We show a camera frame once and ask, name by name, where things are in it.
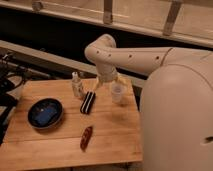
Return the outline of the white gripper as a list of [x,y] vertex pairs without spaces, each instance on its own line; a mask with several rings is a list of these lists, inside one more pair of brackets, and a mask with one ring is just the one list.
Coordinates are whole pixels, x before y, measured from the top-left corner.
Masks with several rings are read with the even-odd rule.
[[99,79],[98,78],[96,79],[95,84],[93,85],[92,89],[93,91],[96,91],[98,88],[101,87],[102,85],[101,82],[105,83],[115,80],[116,83],[126,85],[125,78],[122,75],[118,75],[117,70],[114,66],[98,63],[96,65],[96,69],[97,69],[97,76]]

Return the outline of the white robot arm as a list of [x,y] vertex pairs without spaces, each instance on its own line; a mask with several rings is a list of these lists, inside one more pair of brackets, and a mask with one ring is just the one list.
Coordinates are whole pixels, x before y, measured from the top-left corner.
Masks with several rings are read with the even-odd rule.
[[87,45],[100,82],[126,69],[148,79],[140,111],[143,171],[213,171],[213,50],[118,48],[104,34]]

